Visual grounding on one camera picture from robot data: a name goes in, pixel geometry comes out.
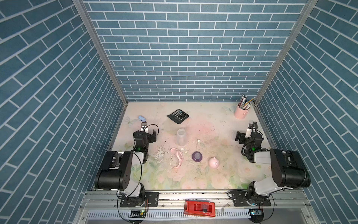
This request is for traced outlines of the purple collar with nipple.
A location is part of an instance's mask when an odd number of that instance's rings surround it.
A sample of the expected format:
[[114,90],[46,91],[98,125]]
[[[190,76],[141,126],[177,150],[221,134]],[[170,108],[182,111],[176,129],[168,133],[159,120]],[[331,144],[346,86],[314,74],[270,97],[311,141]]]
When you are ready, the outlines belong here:
[[192,154],[192,159],[193,161],[195,162],[200,162],[202,160],[203,156],[200,152],[198,151],[195,151],[193,154]]

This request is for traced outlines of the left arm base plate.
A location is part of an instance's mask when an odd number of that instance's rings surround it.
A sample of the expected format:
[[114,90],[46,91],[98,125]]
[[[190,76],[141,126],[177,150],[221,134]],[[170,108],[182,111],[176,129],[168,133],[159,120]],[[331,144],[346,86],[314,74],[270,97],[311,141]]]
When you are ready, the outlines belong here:
[[134,208],[136,206],[141,206],[142,204],[148,202],[149,207],[157,207],[159,200],[158,192],[145,192],[140,193],[137,197],[124,197],[121,199],[119,206],[121,208]]

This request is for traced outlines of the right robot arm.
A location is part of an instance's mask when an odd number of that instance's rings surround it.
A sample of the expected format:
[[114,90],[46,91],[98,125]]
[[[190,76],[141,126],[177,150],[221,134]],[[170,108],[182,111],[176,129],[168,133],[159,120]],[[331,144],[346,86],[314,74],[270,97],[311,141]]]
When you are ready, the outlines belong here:
[[250,163],[271,167],[268,177],[251,182],[246,190],[232,193],[235,207],[270,206],[269,197],[273,193],[310,186],[310,175],[297,151],[262,148],[263,135],[257,131],[250,134],[237,132],[235,141],[243,145],[241,154]]

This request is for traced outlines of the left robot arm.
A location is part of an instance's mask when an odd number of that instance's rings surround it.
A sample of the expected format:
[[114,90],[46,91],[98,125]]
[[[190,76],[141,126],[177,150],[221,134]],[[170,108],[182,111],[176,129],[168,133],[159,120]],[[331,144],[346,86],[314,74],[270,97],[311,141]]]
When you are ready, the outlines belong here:
[[159,193],[146,192],[140,180],[133,180],[131,169],[140,165],[141,175],[143,165],[149,156],[149,144],[157,140],[158,132],[148,133],[145,130],[133,133],[134,146],[132,151],[108,151],[95,177],[95,188],[115,190],[120,201],[120,207],[157,207]]

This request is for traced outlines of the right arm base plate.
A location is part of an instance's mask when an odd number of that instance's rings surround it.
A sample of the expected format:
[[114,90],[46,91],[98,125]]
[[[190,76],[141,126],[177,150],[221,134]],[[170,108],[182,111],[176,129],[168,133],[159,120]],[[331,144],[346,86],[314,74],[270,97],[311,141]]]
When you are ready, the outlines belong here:
[[228,197],[232,199],[234,207],[264,207],[271,206],[269,197],[259,196],[257,194],[247,192],[244,190],[234,189],[227,193]]

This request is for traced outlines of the clear baby bottle body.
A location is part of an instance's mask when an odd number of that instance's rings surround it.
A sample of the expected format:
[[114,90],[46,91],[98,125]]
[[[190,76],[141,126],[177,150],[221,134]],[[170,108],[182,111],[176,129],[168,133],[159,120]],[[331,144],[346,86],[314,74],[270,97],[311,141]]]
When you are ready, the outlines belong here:
[[187,133],[184,129],[179,129],[177,131],[176,143],[179,146],[185,146],[187,144]]

